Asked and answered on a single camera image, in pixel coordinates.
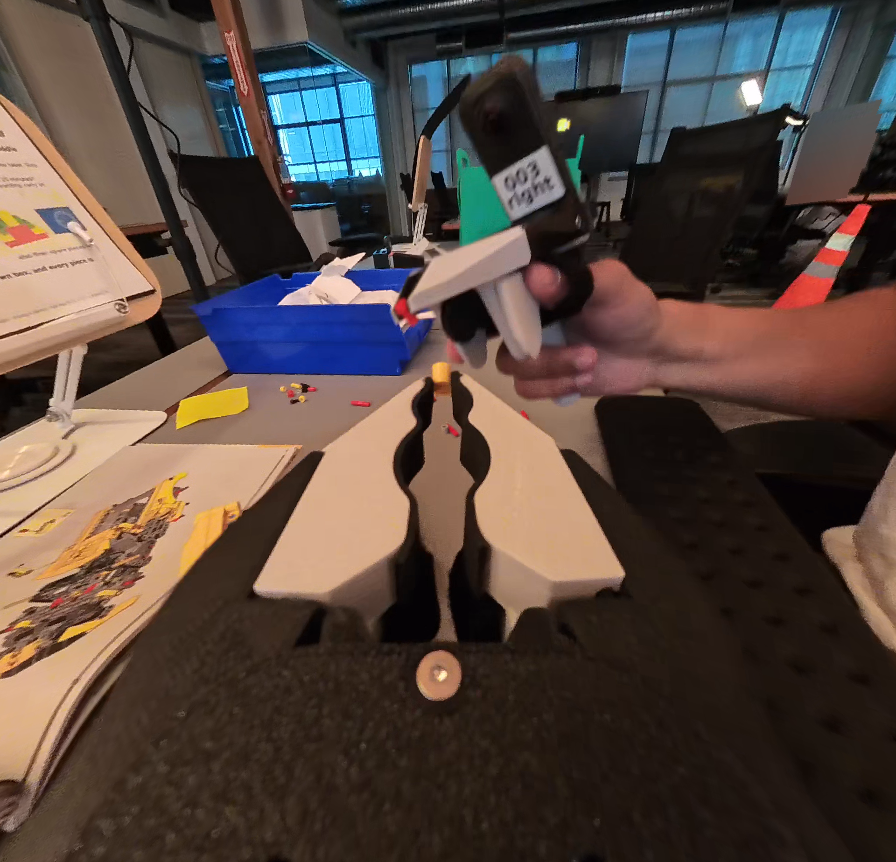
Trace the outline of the open instruction booklet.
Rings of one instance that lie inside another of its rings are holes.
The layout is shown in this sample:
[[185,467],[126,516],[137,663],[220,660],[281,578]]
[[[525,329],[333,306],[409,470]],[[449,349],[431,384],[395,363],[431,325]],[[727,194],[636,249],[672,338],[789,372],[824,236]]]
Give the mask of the open instruction booklet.
[[20,827],[178,578],[196,514],[250,508],[300,445],[127,447],[2,538],[2,832]]

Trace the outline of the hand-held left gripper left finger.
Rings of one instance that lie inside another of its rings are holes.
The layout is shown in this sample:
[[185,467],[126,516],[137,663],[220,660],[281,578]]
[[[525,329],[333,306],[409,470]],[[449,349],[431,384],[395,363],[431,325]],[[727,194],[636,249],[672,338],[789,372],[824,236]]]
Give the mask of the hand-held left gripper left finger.
[[257,596],[352,610],[387,643],[436,636],[434,562],[409,490],[433,406],[433,380],[419,379],[324,447],[253,584]]

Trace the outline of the person's right hand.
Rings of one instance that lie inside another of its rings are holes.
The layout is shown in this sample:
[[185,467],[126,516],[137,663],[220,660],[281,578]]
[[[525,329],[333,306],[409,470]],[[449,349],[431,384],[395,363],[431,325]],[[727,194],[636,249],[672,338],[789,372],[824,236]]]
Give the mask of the person's right hand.
[[542,345],[518,361],[505,344],[497,370],[524,399],[567,399],[636,394],[658,389],[655,346],[661,326],[652,291],[615,259],[590,263],[588,300],[565,323],[566,344]]

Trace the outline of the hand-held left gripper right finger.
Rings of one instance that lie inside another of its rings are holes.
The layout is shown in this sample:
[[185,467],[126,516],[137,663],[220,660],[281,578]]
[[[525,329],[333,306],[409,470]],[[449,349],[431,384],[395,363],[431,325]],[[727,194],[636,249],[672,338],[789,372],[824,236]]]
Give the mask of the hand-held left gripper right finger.
[[624,569],[570,456],[470,376],[454,372],[451,385],[472,480],[449,575],[458,640],[501,642],[527,610],[619,591]]

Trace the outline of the person's right forearm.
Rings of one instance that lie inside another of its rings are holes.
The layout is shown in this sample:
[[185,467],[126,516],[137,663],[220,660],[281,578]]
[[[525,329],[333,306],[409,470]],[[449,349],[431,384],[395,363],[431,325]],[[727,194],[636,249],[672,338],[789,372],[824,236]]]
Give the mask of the person's right forearm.
[[793,310],[671,300],[659,309],[650,387],[894,424],[893,286]]

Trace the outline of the orange traffic cone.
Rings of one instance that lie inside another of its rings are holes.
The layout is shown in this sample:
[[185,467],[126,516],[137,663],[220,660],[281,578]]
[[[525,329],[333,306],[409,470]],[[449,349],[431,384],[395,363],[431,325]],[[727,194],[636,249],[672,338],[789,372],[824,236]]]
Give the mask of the orange traffic cone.
[[830,295],[840,268],[863,228],[872,206],[861,203],[830,235],[811,263],[790,283],[773,303],[774,310],[795,310],[822,304]]

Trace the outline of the brown wooden pillar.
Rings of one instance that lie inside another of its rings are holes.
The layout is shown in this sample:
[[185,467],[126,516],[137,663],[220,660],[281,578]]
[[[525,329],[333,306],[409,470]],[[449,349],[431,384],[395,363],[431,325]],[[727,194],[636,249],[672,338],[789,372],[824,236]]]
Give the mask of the brown wooden pillar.
[[256,69],[240,0],[210,0],[218,33],[235,83],[252,150],[274,188],[281,206],[291,213],[281,173],[281,154],[270,109]]

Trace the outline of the black perforated mat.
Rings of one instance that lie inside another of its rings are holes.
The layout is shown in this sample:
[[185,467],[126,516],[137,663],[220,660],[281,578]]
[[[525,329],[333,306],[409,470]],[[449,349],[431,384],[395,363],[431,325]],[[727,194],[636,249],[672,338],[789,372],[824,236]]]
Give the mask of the black perforated mat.
[[855,860],[894,860],[894,654],[696,402],[603,398],[595,413],[617,491],[720,613],[812,801]]

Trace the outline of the person's white shirt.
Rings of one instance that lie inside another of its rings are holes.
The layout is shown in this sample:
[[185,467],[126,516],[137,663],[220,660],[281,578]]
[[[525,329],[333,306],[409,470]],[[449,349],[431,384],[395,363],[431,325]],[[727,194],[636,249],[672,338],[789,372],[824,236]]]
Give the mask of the person's white shirt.
[[839,570],[877,639],[895,651],[895,459],[857,525],[823,532],[824,554]]

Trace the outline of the large black screen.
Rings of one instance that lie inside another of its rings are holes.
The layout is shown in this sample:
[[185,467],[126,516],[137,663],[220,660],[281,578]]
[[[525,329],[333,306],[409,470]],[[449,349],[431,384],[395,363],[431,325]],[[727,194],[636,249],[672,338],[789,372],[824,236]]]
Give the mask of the large black screen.
[[547,111],[563,157],[590,177],[627,171],[637,160],[648,98],[648,91],[615,86],[557,94]]

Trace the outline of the blue storage bin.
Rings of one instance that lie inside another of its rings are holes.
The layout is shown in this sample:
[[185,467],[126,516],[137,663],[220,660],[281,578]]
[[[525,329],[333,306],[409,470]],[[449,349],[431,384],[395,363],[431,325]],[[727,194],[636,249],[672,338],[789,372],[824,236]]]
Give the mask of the blue storage bin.
[[318,273],[266,276],[193,306],[233,374],[401,375],[434,325],[403,325],[393,302],[282,305]]

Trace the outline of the grey board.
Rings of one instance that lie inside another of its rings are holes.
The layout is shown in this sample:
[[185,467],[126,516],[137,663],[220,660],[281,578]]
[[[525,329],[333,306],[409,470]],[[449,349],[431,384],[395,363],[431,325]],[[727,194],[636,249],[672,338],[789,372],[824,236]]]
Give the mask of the grey board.
[[786,205],[835,203],[849,194],[874,146],[879,106],[872,100],[810,117],[790,171]]

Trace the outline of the black metal pole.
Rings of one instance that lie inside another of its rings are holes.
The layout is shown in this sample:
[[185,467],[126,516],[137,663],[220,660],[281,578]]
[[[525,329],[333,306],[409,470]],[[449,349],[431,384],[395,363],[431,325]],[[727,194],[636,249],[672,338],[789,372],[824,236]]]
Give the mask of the black metal pole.
[[140,109],[138,98],[127,72],[126,62],[122,59],[118,48],[118,42],[111,27],[106,5],[103,0],[78,1],[97,40],[110,80],[125,113],[133,140],[140,154],[141,162],[150,180],[153,193],[168,227],[168,232],[171,235],[175,257],[181,264],[195,301],[205,301],[210,296],[198,263],[196,251],[182,224],[180,212],[175,204],[170,185],[153,145],[143,112]]

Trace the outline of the crumpled white paper bags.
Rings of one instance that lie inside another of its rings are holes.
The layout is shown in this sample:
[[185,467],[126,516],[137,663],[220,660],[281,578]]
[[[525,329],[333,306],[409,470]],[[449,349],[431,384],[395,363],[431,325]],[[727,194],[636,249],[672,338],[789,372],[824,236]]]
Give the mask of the crumpled white paper bags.
[[310,284],[284,296],[283,307],[345,307],[388,305],[394,308],[399,293],[393,289],[364,290],[350,279],[350,273],[364,258],[363,252],[330,258]]

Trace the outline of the green plastic tote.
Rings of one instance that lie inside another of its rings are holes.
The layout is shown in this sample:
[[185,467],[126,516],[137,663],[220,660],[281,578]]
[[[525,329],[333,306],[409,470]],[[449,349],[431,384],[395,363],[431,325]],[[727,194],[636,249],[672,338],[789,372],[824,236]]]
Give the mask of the green plastic tote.
[[566,177],[554,154],[542,145],[511,162],[494,175],[471,164],[467,151],[456,151],[460,244],[468,245],[509,229],[513,224],[540,213],[566,195],[567,184],[578,191],[584,136],[574,144],[574,155],[566,160]]

